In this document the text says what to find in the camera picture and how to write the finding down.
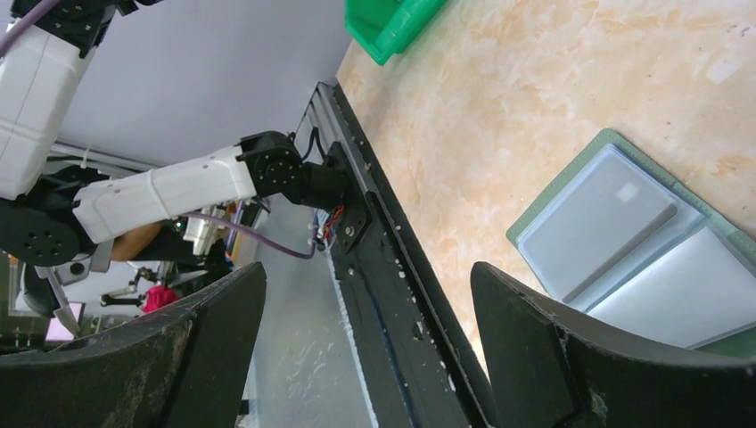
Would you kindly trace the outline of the sage green card holder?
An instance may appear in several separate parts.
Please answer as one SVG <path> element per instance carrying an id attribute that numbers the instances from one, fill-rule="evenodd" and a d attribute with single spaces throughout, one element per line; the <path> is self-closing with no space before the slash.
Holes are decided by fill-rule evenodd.
<path id="1" fill-rule="evenodd" d="M 621 151 L 669 191 L 678 202 L 678 214 L 574 301 L 552 298 L 540 283 L 545 293 L 652 341 L 753 358 L 754 238 L 612 129 L 601 130 L 546 186 L 507 230 L 507 239 L 518 251 L 516 240 L 526 227 L 606 146 Z"/>

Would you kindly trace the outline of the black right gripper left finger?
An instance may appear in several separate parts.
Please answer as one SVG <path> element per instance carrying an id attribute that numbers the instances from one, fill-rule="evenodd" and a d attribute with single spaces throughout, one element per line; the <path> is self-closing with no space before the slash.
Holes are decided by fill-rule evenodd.
<path id="1" fill-rule="evenodd" d="M 266 291 L 252 263 L 124 325 L 2 356 L 2 426 L 235 426 Z"/>

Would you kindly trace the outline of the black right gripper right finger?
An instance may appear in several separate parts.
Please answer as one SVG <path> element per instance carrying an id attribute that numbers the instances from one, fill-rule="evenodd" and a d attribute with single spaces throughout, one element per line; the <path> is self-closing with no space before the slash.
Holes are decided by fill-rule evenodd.
<path id="1" fill-rule="evenodd" d="M 536 292 L 487 262 L 470 274 L 504 427 L 752 427 L 755 363 L 655 342 Z"/>

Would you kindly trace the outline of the grey vip credit card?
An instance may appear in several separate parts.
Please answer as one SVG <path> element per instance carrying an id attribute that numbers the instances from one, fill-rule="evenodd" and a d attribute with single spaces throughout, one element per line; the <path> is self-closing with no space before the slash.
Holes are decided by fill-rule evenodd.
<path id="1" fill-rule="evenodd" d="M 606 146 L 526 227 L 516 247 L 550 296 L 570 303 L 678 211 L 669 191 Z"/>

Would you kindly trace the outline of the green plastic bin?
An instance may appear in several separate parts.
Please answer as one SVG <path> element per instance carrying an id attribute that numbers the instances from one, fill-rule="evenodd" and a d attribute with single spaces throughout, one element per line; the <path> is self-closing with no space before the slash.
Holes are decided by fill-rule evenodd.
<path id="1" fill-rule="evenodd" d="M 445 0 L 347 0 L 345 27 L 379 66 L 403 54 L 437 13 Z"/>

